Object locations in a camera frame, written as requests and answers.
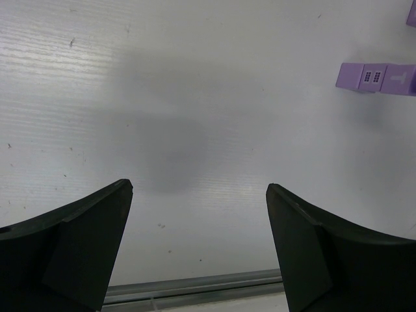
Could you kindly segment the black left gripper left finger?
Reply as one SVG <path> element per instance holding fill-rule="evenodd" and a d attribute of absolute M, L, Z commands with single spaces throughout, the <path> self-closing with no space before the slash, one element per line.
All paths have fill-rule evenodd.
<path fill-rule="evenodd" d="M 1 228 L 2 311 L 101 311 L 133 199 L 120 179 Z"/>

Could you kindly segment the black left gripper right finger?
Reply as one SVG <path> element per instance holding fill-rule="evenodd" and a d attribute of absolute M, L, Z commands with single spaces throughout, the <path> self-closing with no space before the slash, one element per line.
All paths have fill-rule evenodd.
<path fill-rule="evenodd" d="M 414 311 L 415 241 L 359 226 L 277 184 L 266 205 L 290 311 Z"/>

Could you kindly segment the purple wood block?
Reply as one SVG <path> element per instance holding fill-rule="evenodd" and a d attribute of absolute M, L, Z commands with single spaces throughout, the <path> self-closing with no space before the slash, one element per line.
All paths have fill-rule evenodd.
<path fill-rule="evenodd" d="M 390 95 L 415 96 L 415 65 L 389 64 L 380 92 Z"/>
<path fill-rule="evenodd" d="M 412 2 L 406 24 L 411 27 L 416 27 L 416 1 Z"/>
<path fill-rule="evenodd" d="M 335 86 L 347 90 L 359 90 L 364 66 L 364 63 L 342 63 Z"/>
<path fill-rule="evenodd" d="M 385 77 L 388 63 L 365 64 L 359 83 L 359 91 L 379 92 Z"/>

